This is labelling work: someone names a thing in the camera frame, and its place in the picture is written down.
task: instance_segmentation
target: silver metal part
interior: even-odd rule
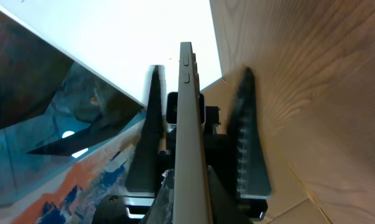
[[[180,43],[174,193],[177,224],[213,223],[193,58],[192,44]]]

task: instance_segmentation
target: wood grain surface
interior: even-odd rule
[[[375,0],[211,0],[225,80],[333,223],[375,223]]]

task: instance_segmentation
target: white board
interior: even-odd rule
[[[209,0],[0,0],[0,10],[143,104],[150,65],[165,65],[177,91],[180,42],[193,44],[201,89],[221,78]]]

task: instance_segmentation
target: wooden floor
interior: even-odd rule
[[[375,223],[375,0],[211,0],[225,81],[332,223]]]

